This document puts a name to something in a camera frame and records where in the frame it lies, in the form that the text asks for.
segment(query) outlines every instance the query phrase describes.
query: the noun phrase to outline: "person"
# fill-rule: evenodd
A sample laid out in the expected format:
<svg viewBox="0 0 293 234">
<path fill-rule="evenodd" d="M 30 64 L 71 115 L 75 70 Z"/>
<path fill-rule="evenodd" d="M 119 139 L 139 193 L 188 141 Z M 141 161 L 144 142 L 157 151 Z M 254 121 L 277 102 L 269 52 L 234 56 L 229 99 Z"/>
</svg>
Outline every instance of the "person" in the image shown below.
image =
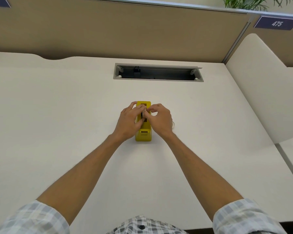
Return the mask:
<svg viewBox="0 0 293 234">
<path fill-rule="evenodd" d="M 193 153 L 172 131 L 172 116 L 162 104 L 121 111 L 116 128 L 82 161 L 55 181 L 37 200 L 23 206 L 0 227 L 0 234 L 69 234 L 69 225 L 87 201 L 107 162 L 117 148 L 141 128 L 144 118 L 168 144 L 217 234 L 285 234 L 279 222 L 256 203 L 243 197 L 216 171 Z M 147 112 L 157 112 L 152 116 Z M 137 115 L 143 119 L 135 123 Z M 185 231 L 144 216 L 131 218 L 108 234 L 186 234 Z"/>
</svg>

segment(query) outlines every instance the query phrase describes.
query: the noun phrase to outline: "person's right hand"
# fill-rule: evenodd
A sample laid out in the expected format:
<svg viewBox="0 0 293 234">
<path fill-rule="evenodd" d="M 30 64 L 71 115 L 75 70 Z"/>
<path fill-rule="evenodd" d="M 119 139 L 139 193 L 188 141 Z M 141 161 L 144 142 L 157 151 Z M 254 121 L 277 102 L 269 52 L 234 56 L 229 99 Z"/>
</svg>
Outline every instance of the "person's right hand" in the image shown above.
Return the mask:
<svg viewBox="0 0 293 234">
<path fill-rule="evenodd" d="M 153 130 L 162 138 L 172 134 L 172 115 L 170 111 L 162 104 L 153 104 L 146 109 L 148 112 L 157 112 L 156 116 L 152 116 L 146 111 L 143 117 L 149 120 Z"/>
</svg>

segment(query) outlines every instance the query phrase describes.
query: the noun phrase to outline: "dark floor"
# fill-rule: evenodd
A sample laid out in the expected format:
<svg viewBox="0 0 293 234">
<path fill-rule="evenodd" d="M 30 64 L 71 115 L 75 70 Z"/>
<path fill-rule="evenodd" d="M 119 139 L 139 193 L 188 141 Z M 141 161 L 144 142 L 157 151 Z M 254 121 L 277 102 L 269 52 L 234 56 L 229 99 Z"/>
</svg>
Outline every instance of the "dark floor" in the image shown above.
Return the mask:
<svg viewBox="0 0 293 234">
<path fill-rule="evenodd" d="M 293 234 L 293 222 L 282 222 L 282 227 L 288 234 Z M 189 234 L 214 234 L 212 228 L 185 230 Z"/>
</svg>

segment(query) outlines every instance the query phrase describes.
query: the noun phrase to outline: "person's right arm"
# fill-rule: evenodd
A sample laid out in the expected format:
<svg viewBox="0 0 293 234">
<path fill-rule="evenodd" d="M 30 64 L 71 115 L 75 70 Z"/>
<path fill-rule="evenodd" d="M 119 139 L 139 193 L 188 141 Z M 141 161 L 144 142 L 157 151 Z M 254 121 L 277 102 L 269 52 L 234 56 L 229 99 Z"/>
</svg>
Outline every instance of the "person's right arm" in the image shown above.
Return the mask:
<svg viewBox="0 0 293 234">
<path fill-rule="evenodd" d="M 226 204 L 243 197 L 217 172 L 200 159 L 172 132 L 172 116 L 161 104 L 154 104 L 144 113 L 153 130 L 164 139 L 175 155 L 195 196 L 211 220 L 214 214 Z"/>
<path fill-rule="evenodd" d="M 243 197 L 216 171 L 200 159 L 172 132 L 172 116 L 161 104 L 144 113 L 153 130 L 175 155 L 194 194 L 213 221 L 216 234 L 286 234 L 278 221 L 268 216 L 250 199 Z"/>
</svg>

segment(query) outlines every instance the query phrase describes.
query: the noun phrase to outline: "person's left hand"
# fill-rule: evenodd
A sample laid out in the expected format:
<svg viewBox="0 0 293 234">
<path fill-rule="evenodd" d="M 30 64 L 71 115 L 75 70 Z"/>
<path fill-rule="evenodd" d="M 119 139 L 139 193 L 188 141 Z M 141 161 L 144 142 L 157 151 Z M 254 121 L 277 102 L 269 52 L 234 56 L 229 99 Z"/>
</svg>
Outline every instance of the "person's left hand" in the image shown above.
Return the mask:
<svg viewBox="0 0 293 234">
<path fill-rule="evenodd" d="M 146 106 L 141 104 L 135 108 L 133 106 L 137 101 L 132 102 L 127 108 L 121 111 L 116 128 L 113 135 L 120 141 L 124 142 L 133 137 L 141 128 L 144 118 L 135 123 L 137 115 L 146 110 Z"/>
</svg>

